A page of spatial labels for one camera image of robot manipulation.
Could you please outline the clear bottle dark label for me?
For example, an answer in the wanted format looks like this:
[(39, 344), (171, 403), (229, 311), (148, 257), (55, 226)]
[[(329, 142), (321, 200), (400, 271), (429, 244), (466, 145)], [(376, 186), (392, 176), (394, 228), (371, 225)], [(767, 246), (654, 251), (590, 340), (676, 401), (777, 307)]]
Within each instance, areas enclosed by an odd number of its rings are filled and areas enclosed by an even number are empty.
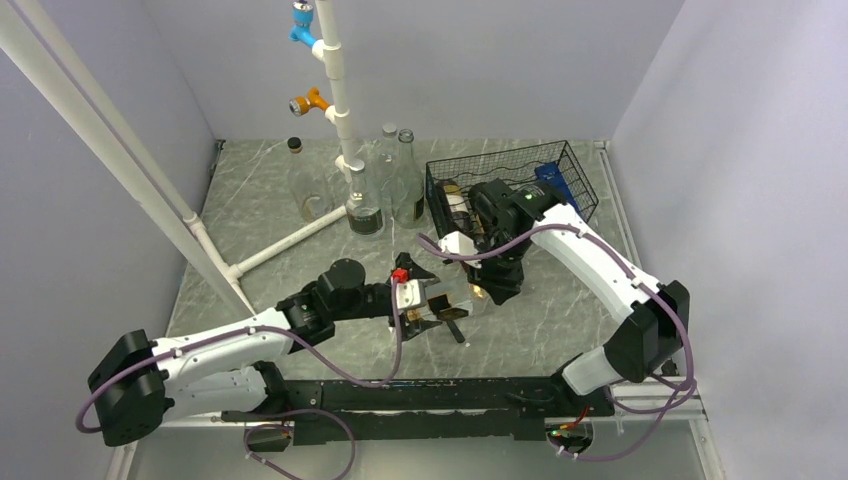
[(360, 237), (377, 237), (384, 229), (383, 212), (376, 190), (369, 182), (366, 165), (354, 159), (348, 164), (348, 172), (350, 182), (345, 202), (348, 225)]

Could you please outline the clear frosted wine bottle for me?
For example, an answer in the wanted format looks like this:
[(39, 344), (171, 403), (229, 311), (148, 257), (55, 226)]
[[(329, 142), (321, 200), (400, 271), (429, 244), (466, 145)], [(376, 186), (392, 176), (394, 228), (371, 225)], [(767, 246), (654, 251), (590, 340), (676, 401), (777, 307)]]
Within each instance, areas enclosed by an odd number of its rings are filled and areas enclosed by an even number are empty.
[(398, 132), (398, 150), (390, 183), (391, 213), (396, 225), (416, 228), (424, 218), (425, 177), (414, 153), (411, 129)]

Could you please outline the blue label clear bottle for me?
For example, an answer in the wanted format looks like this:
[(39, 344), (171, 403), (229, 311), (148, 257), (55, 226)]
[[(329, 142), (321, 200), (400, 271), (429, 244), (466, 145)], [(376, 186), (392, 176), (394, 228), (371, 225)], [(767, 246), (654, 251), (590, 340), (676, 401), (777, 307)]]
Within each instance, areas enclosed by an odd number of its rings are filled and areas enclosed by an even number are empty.
[(539, 181), (544, 181), (551, 186), (553, 186), (556, 190), (561, 192), (569, 204), (571, 204), (579, 215), (582, 215), (582, 211), (577, 203), (575, 196), (569, 188), (565, 177), (560, 171), (558, 165), (555, 162), (548, 162), (537, 166), (534, 169), (534, 173), (536, 179)]

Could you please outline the round clear glass bottle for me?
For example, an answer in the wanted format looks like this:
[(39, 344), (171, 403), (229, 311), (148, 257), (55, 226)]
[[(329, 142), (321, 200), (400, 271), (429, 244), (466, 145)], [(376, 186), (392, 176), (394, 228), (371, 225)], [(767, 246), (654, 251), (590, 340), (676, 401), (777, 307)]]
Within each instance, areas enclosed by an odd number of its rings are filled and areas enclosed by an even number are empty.
[(382, 137), (377, 141), (374, 157), (374, 183), (385, 207), (390, 204), (390, 183), (398, 151), (398, 128), (394, 123), (382, 126)]

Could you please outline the clear bottle white label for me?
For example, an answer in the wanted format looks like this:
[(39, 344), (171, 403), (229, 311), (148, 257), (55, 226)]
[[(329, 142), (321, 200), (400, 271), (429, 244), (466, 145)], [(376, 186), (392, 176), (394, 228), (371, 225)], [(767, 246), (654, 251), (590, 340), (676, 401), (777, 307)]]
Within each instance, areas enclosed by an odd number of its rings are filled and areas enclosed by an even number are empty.
[(303, 153), (299, 137), (287, 139), (290, 152), (288, 186), (298, 211), (306, 221), (314, 221), (329, 214), (335, 208), (327, 177), (320, 164)]

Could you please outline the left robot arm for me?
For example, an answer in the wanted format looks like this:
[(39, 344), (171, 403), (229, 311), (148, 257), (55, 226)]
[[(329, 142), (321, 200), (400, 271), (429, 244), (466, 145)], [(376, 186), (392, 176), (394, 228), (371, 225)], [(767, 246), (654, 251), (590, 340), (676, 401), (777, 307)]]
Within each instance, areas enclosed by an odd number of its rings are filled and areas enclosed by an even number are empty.
[(279, 417), (287, 406), (272, 361), (317, 351), (340, 321), (386, 317), (396, 341), (406, 339), (403, 314), (426, 303), (439, 278), (406, 252), (382, 283), (368, 283), (364, 266), (344, 258), (300, 291), (244, 320), (181, 337), (151, 339), (142, 329), (122, 335), (87, 379), (91, 392), (75, 419), (78, 431), (100, 434), (117, 447), (144, 438), (162, 423), (201, 413)]

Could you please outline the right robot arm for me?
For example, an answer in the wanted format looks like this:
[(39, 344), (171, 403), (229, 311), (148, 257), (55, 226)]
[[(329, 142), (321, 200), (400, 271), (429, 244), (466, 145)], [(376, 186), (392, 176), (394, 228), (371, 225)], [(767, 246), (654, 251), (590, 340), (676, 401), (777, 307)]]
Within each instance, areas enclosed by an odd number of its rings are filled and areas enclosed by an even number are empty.
[(478, 183), (470, 188), (469, 201), (486, 238), (467, 262), (469, 280), (496, 304), (519, 293), (522, 260), (536, 245), (581, 280), (617, 323), (605, 344), (569, 360), (555, 374), (558, 382), (550, 392), (557, 411), (574, 415), (588, 404), (590, 393), (621, 380), (639, 383), (677, 352), (687, 364), (683, 386), (693, 385), (685, 286), (663, 283), (627, 260), (544, 182), (517, 190), (500, 179)]

